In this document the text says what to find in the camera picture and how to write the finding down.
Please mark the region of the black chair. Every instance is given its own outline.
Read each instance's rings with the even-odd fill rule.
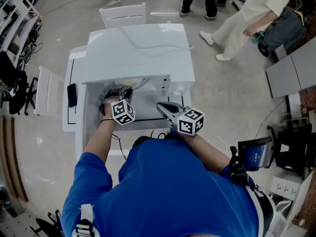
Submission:
[[[0,80],[5,84],[2,87],[0,107],[2,108],[3,101],[9,101],[9,113],[20,115],[20,110],[25,105],[24,114],[28,115],[29,103],[35,109],[33,96],[36,90],[32,91],[37,78],[33,78],[31,85],[27,83],[27,75],[25,71],[16,69],[5,51],[0,52]]]
[[[48,213],[49,219],[53,222],[53,225],[49,222],[39,219],[36,219],[37,224],[39,225],[38,229],[34,229],[30,227],[32,231],[39,236],[39,232],[43,231],[48,237],[64,237],[63,229],[61,227],[60,219],[59,219],[59,210],[55,211],[56,220],[51,217],[51,213]]]

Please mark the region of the backpack strap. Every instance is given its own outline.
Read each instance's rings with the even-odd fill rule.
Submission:
[[[73,237],[100,237],[93,226],[93,208],[91,204],[81,205],[81,219],[73,230]]]

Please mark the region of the phone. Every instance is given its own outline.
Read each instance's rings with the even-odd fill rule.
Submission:
[[[68,93],[68,104],[69,107],[74,107],[77,105],[77,89],[76,89],[76,84],[70,84],[67,87],[67,93]]]

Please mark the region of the cabinet door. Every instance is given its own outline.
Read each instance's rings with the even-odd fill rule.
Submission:
[[[316,84],[316,37],[291,54],[301,89]]]
[[[294,201],[300,189],[300,184],[282,178],[274,177],[271,191],[279,196]]]
[[[266,73],[273,98],[289,95],[301,89],[289,55],[266,69]]]

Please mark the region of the gray floor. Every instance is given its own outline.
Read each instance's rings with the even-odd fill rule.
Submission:
[[[38,76],[39,65],[64,77],[70,50],[87,43],[90,32],[104,28],[99,9],[106,7],[105,0],[40,0],[37,9],[43,17],[38,39],[43,47],[29,62],[29,79]],[[118,6],[146,3],[148,23],[182,23],[185,25],[190,45],[196,83],[191,89],[193,106],[206,113],[206,125],[201,136],[211,142],[215,135],[223,138],[228,146],[238,141],[254,139],[257,130],[269,112],[283,99],[272,100],[264,69],[270,62],[257,46],[250,42],[230,62],[220,63],[214,56],[222,46],[209,47],[199,36],[200,30],[214,32],[226,18],[236,12],[229,5],[220,8],[218,19],[204,19],[204,0],[194,0],[190,17],[181,18],[182,0],[122,0]],[[267,120],[277,121],[275,111]],[[73,181],[75,135],[62,130],[61,115],[56,118],[30,115],[16,117],[16,147],[24,186],[30,201],[26,204],[34,213],[44,216],[48,211],[62,209],[63,202]],[[267,135],[266,123],[259,136]],[[139,131],[127,138],[120,133],[124,149],[129,149]],[[214,146],[224,151],[225,146],[215,139]],[[118,149],[113,143],[112,149]],[[256,181],[269,190],[271,177],[277,171],[261,170],[254,173]]]

